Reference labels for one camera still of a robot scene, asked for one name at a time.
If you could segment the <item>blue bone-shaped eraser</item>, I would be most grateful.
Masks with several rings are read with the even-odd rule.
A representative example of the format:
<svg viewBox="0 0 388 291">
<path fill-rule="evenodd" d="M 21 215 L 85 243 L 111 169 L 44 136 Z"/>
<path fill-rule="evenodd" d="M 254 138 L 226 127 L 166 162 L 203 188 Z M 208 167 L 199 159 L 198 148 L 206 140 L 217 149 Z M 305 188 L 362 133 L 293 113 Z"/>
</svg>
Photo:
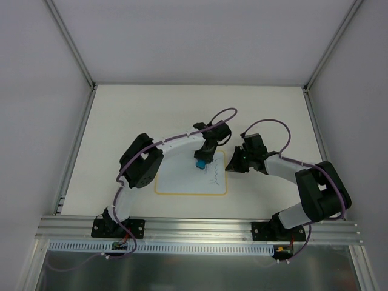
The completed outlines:
<svg viewBox="0 0 388 291">
<path fill-rule="evenodd" d="M 201 170 L 204 170 L 206 168 L 206 164 L 207 163 L 203 160 L 197 160 L 196 167 L 201 169 Z"/>
</svg>

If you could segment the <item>yellow-framed whiteboard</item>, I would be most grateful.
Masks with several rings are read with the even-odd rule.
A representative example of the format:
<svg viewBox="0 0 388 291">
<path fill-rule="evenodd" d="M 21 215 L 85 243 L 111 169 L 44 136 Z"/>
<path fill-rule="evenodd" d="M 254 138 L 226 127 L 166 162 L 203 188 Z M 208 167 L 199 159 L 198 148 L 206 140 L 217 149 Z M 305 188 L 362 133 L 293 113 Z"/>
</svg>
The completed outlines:
<svg viewBox="0 0 388 291">
<path fill-rule="evenodd" d="M 217 150 L 210 164 L 196 166 L 192 153 L 182 153 L 164 160 L 155 180 L 159 195 L 223 196 L 227 193 L 226 155 Z"/>
</svg>

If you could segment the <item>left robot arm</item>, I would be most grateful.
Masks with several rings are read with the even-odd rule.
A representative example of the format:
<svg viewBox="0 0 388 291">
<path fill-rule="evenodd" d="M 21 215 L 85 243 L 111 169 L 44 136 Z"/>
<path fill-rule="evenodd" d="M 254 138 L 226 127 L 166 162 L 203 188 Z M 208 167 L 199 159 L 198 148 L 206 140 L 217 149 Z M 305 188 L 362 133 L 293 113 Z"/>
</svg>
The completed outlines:
<svg viewBox="0 0 388 291">
<path fill-rule="evenodd" d="M 112 205 L 93 221 L 91 237 L 114 239 L 142 239 L 145 221 L 130 217 L 130 198 L 122 194 L 125 189 L 141 189 L 149 185 L 167 158 L 192 152 L 196 164 L 203 168 L 213 162 L 216 149 L 227 143 L 232 135 L 230 127 L 220 121 L 216 124 L 199 122 L 187 133 L 159 141 L 148 134 L 138 135 L 119 160 L 120 169 L 116 181 L 119 189 Z"/>
</svg>

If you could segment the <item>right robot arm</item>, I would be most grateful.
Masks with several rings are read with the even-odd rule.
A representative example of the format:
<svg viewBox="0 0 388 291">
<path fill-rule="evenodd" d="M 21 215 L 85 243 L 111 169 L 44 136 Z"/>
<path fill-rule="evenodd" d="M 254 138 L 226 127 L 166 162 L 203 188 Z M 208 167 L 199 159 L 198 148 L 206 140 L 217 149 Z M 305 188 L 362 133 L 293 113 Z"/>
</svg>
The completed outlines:
<svg viewBox="0 0 388 291">
<path fill-rule="evenodd" d="M 254 241 L 306 241 L 304 226 L 324 220 L 342 219 L 352 200 L 332 163 L 306 164 L 268 151 L 260 134 L 241 134 L 226 167 L 228 172 L 254 169 L 297 186 L 300 202 L 274 215 L 268 222 L 251 224 Z"/>
</svg>

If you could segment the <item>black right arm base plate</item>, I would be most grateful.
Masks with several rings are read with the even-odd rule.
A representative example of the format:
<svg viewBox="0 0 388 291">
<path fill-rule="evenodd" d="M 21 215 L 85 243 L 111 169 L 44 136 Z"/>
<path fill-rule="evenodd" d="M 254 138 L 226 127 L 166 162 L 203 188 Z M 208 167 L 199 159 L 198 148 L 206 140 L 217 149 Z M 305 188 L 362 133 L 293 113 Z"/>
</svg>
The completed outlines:
<svg viewBox="0 0 388 291">
<path fill-rule="evenodd" d="M 306 233 L 303 226 L 285 229 L 281 224 L 267 222 L 251 222 L 253 241 L 294 241 L 304 242 Z"/>
</svg>

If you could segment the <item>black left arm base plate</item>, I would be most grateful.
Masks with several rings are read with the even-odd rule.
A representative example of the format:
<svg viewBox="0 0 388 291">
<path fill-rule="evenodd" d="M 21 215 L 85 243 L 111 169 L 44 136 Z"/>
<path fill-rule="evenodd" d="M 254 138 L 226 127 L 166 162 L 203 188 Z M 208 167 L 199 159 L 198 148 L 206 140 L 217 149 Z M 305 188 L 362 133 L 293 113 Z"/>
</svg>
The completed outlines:
<svg viewBox="0 0 388 291">
<path fill-rule="evenodd" d="M 143 239 L 146 221 L 143 219 L 126 219 L 121 223 L 127 230 L 131 231 L 136 239 Z M 115 238 L 121 239 L 126 235 L 131 238 L 126 230 L 110 217 L 98 217 L 93 221 L 92 238 Z"/>
</svg>

